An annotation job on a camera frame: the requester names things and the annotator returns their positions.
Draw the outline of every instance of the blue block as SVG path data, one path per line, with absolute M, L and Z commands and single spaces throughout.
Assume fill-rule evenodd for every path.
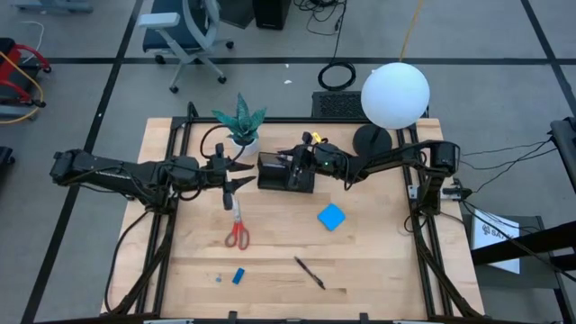
M 244 275 L 244 269 L 238 268 L 238 271 L 236 272 L 236 275 L 234 275 L 234 279 L 232 279 L 232 282 L 234 284 L 239 284 L 240 279 L 242 279 L 242 275 Z
M 321 221 L 328 230 L 335 230 L 342 221 L 346 219 L 346 215 L 334 204 L 331 203 L 318 214 L 318 220 Z

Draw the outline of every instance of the yellow cable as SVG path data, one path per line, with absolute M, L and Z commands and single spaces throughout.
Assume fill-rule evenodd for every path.
M 44 102 L 44 91 L 42 91 L 42 87 L 36 82 L 36 80 L 34 80 L 33 78 L 31 78 L 28 74 L 26 74 L 26 72 L 22 71 L 17 65 L 14 64 L 14 62 L 12 62 L 3 52 L 0 51 L 0 56 L 3 57 L 11 66 L 13 66 L 16 70 L 18 70 L 18 72 L 22 73 L 23 76 L 25 76 L 28 80 L 30 80 L 30 82 L 32 82 L 34 84 L 34 86 L 36 86 L 36 88 L 38 89 L 38 92 L 40 92 L 40 102 L 43 103 Z M 38 107 L 34 108 L 31 112 L 27 113 L 26 115 L 20 117 L 20 118 L 16 118 L 14 120 L 11 121 L 0 121 L 0 125 L 6 125 L 6 124 L 14 124 L 17 122 L 22 122 L 25 121 L 27 119 L 29 119 L 30 117 L 32 117 L 35 113 L 38 112 Z
M 404 59 L 404 53 L 406 52 L 406 46 L 408 46 L 408 39 L 412 34 L 412 29 L 418 20 L 418 14 L 420 13 L 420 9 L 422 9 L 422 5 L 424 4 L 424 0 L 418 1 L 418 7 L 416 8 L 416 12 L 414 12 L 414 16 L 412 17 L 412 21 L 410 22 L 410 27 L 408 28 L 408 32 L 406 33 L 406 37 L 404 38 L 404 44 L 402 45 L 402 51 L 400 52 L 400 62 Z

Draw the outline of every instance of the pen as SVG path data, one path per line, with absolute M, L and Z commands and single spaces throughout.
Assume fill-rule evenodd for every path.
M 316 284 L 318 284 L 318 286 L 320 286 L 320 288 L 326 290 L 326 287 L 324 287 L 324 283 L 315 274 L 313 274 L 312 271 L 310 271 L 310 269 L 302 262 L 302 260 L 300 260 L 297 256 L 294 257 L 294 260 L 296 260 L 296 262 L 298 262 L 298 264 L 302 267 L 302 269 L 304 269 L 304 271 L 306 271 L 306 273 L 310 275 L 312 279 L 314 279 L 314 281 L 316 282 Z

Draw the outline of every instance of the wooden tabletop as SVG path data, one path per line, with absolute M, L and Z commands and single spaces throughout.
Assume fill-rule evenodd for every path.
M 164 158 L 170 122 L 148 120 L 139 162 Z M 200 139 L 211 126 L 192 127 L 188 155 L 198 158 L 201 165 L 205 161 L 199 152 Z M 292 148 L 304 131 L 317 131 L 341 149 L 354 152 L 352 137 L 359 126 L 275 123 L 262 125 L 258 132 L 263 152 Z M 226 130 L 213 132 L 206 140 L 205 153 L 211 154 L 214 145 L 223 142 L 227 155 L 233 156 L 225 135 Z M 397 146 L 395 133 L 391 135 Z M 438 120 L 418 121 L 418 136 L 441 140 Z M 257 155 L 240 161 L 255 164 Z M 257 168 L 229 177 L 248 175 L 256 176 Z M 192 202 L 180 202 L 162 317 L 222 319 L 229 311 L 237 311 L 241 319 L 357 320 L 360 312 L 367 312 L 371 320 L 425 319 L 414 238 L 402 226 L 409 215 L 404 185 L 401 168 L 370 175 L 348 192 L 341 181 L 322 175 L 316 175 L 314 194 L 261 191 L 254 180 L 236 194 L 251 236 L 245 251 L 224 246 L 233 215 L 222 208 L 220 189 L 202 192 Z M 317 219 L 329 203 L 346 215 L 334 231 Z M 128 203 L 122 231 L 142 210 L 138 202 Z M 456 202 L 442 202 L 442 211 L 461 218 Z M 109 292 L 112 306 L 140 275 L 151 219 L 139 224 L 119 251 Z M 447 275 L 462 296 L 483 312 L 463 225 L 437 216 L 436 227 Z M 303 272 L 294 256 L 324 282 L 326 291 Z M 239 267 L 246 272 L 235 285 L 231 280 Z M 441 314 L 437 281 L 431 272 L 430 277 L 436 313 Z M 155 289 L 153 278 L 147 310 L 151 310 Z

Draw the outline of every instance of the white spherical lamp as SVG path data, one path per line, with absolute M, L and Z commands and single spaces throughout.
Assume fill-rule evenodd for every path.
M 370 156 L 392 149 L 387 131 L 410 126 L 428 107 L 430 88 L 417 68 L 405 63 L 386 64 L 376 69 L 362 87 L 362 109 L 372 122 L 358 129 L 354 150 Z

